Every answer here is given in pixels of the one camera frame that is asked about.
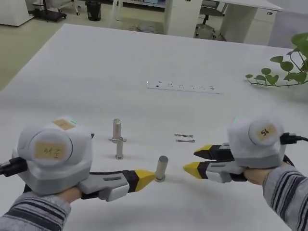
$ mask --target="green plant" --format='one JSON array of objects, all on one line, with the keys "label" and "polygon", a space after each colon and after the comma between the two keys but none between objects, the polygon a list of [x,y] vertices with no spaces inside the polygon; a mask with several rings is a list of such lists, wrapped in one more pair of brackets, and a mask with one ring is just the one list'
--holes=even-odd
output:
[{"label": "green plant", "polygon": [[[291,38],[291,42],[296,46],[293,51],[288,52],[286,55],[289,56],[291,61],[285,61],[283,56],[272,57],[270,60],[274,63],[280,64],[280,68],[286,72],[284,77],[285,83],[282,85],[276,85],[279,76],[271,75],[272,70],[270,68],[263,68],[261,70],[261,75],[254,77],[249,74],[246,75],[246,79],[252,85],[262,85],[262,86],[275,86],[275,87],[289,87],[294,85],[301,85],[308,82],[307,73],[308,73],[308,32],[294,35]],[[302,60],[302,64],[298,65],[292,59],[294,54],[298,53],[299,57]],[[297,83],[288,84],[289,81],[294,80]]]}]

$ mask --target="plant stem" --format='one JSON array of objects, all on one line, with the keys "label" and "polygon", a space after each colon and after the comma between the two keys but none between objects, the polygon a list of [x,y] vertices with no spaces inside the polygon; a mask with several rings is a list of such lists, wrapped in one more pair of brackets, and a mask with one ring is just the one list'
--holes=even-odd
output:
[{"label": "plant stem", "polygon": [[[261,85],[261,86],[266,86],[265,84],[262,84],[262,83],[252,83],[252,82],[249,82],[251,85]],[[275,85],[275,87],[289,87],[289,86],[296,86],[296,85],[302,85],[301,83],[296,83],[296,84],[291,84],[291,85]]]},{"label": "plant stem", "polygon": [[299,57],[303,60],[303,62],[304,62],[304,59],[303,59],[303,57],[302,57],[302,54],[300,53],[300,52],[298,52],[298,54],[299,54]]},{"label": "plant stem", "polygon": [[290,59],[291,59],[291,61],[294,63],[294,65],[297,67],[297,69],[300,71],[300,68],[298,67],[298,65],[293,61],[293,59],[292,59],[292,54],[290,54]]},{"label": "plant stem", "polygon": [[308,70],[308,66],[307,66],[307,63],[305,62],[305,60],[303,59],[303,56],[302,56],[302,54],[300,53],[300,52],[298,52],[298,54],[299,54],[299,57],[302,59],[302,61],[303,61],[303,65],[305,65],[305,67],[306,67],[306,70]]}]

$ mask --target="black stand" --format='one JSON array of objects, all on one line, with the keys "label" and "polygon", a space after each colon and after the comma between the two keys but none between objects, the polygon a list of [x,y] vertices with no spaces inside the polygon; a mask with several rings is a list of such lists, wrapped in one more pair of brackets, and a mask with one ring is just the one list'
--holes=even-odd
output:
[{"label": "black stand", "polygon": [[58,22],[61,18],[66,19],[67,14],[47,10],[46,0],[43,0],[44,9],[35,9],[29,13],[33,14],[35,18],[43,19],[52,22]]}]

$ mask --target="human hand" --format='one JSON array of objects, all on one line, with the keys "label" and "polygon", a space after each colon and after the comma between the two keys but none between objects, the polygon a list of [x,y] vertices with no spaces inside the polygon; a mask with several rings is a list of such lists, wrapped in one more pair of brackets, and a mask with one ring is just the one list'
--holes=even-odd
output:
[{"label": "human hand", "polygon": [[75,200],[80,199],[81,195],[82,192],[77,187],[73,187],[68,190],[65,190],[64,192],[58,193],[55,196],[67,201],[68,203],[72,203]]},{"label": "human hand", "polygon": [[[281,166],[286,166],[287,163],[283,162]],[[254,169],[248,168],[244,171],[244,176],[250,183],[263,185],[266,176],[274,169]]]}]

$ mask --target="trash bin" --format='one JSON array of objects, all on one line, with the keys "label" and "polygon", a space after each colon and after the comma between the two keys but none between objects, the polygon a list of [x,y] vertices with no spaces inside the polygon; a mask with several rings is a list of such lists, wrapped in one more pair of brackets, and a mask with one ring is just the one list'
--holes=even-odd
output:
[{"label": "trash bin", "polygon": [[100,21],[101,20],[101,3],[98,1],[86,1],[88,19],[91,21]]}]

